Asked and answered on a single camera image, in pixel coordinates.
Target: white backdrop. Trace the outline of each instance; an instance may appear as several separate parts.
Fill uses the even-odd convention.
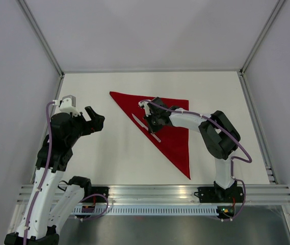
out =
[[[215,160],[199,133],[189,132],[189,180],[124,114],[110,91],[189,100],[190,110],[223,111],[241,135],[253,163],[235,162],[247,184],[269,184],[236,72],[128,72],[66,74],[60,97],[72,94],[77,107],[92,108],[106,120],[101,132],[81,137],[64,175],[88,177],[93,184],[212,184]],[[243,156],[241,150],[236,155]]]
[[[66,71],[241,68],[277,0],[27,0]]]

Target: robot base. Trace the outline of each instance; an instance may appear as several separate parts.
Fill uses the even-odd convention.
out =
[[[227,189],[221,188],[214,181],[212,187],[198,187],[195,196],[199,198],[200,203],[242,203],[244,200],[243,189],[237,186],[236,181]]]

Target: red cloth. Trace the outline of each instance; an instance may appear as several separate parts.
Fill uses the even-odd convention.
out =
[[[185,175],[190,179],[189,168],[189,132],[185,128],[165,126],[156,136],[161,140],[159,143],[147,130],[141,127],[133,118],[134,114],[141,122],[147,125],[144,118],[145,110],[141,109],[138,102],[141,100],[152,100],[154,97],[130,95],[124,93],[110,92],[111,97],[121,107],[124,113],[137,125],[147,138]],[[168,107],[179,106],[189,110],[189,101],[161,98]]]

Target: gray wall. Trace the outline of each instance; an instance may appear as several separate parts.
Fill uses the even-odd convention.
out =
[[[0,0],[0,244],[31,178],[59,76],[15,0]]]
[[[27,0],[62,69],[236,69],[277,0]]]
[[[274,168],[290,186],[290,0],[247,71]]]

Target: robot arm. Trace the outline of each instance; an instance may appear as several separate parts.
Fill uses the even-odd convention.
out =
[[[28,231],[27,244],[58,244],[61,228],[70,213],[84,197],[91,193],[90,179],[75,176],[69,181],[63,197],[50,212],[56,188],[72,156],[72,147],[81,136],[101,131],[105,120],[89,106],[85,109],[91,121],[86,121],[83,114],[77,111],[75,97],[72,95],[54,103],[59,106],[61,112],[53,115],[50,121],[52,152],[45,180],[41,189],[38,189],[45,172],[49,135],[45,137],[37,155],[35,182],[27,210],[16,232],[6,236],[6,245],[23,244],[25,230]],[[33,203],[36,192],[38,196]],[[32,212],[29,224],[26,225],[30,207],[32,207]]]
[[[161,107],[168,108],[159,97],[154,98],[152,102]],[[145,109],[145,119],[150,133],[155,133],[164,126],[183,127],[201,133],[207,150],[215,158],[216,178],[214,184],[216,188],[227,190],[234,184],[234,179],[231,176],[231,155],[238,146],[226,134],[217,132],[213,124],[198,115],[177,113],[180,111],[187,112],[183,108],[177,106],[170,107],[170,110],[176,111],[174,113],[148,102],[140,102],[139,105]],[[216,111],[211,115],[205,116],[215,120],[231,133],[237,141],[240,140],[240,135],[223,112]]]

